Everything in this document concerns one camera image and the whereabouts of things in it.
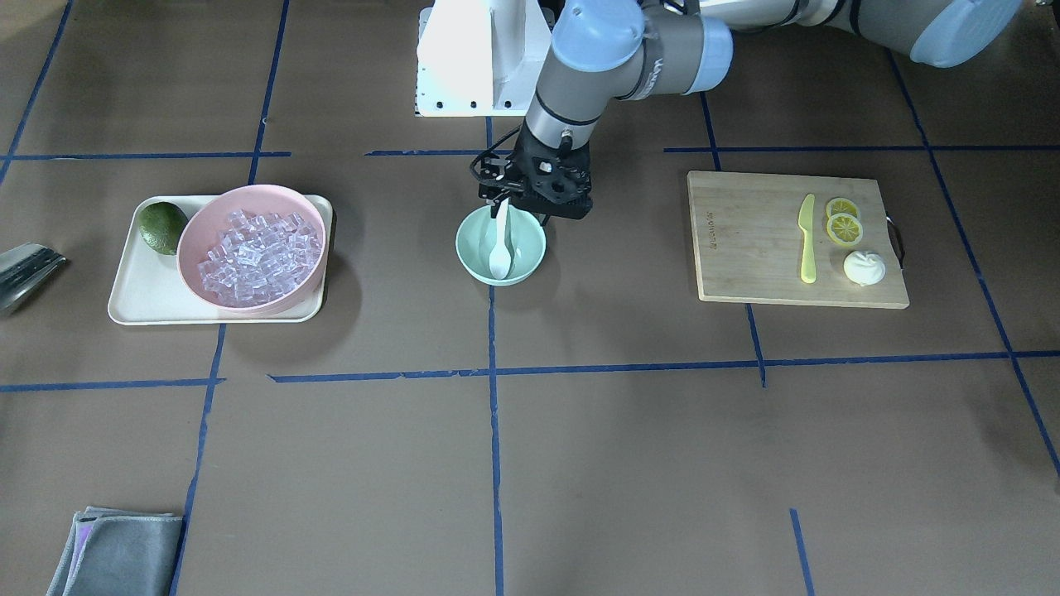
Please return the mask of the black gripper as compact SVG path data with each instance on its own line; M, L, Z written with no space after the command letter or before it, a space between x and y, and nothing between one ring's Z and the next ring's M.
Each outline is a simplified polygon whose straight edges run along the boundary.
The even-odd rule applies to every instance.
M590 151L575 148L564 137L558 148L545 146L527 126L516 126L470 163L489 217L501 203L549 218L583 220L593 209Z

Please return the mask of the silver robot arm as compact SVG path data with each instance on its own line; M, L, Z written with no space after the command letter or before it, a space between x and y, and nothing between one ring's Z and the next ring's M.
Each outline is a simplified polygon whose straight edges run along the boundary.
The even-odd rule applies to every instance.
M507 157L472 163L498 218L510 206L544 218L590 212L591 133L610 102L699 94L726 77L734 38L780 27L835 27L911 60L951 68L1008 27L1018 1L567 1L552 29Z

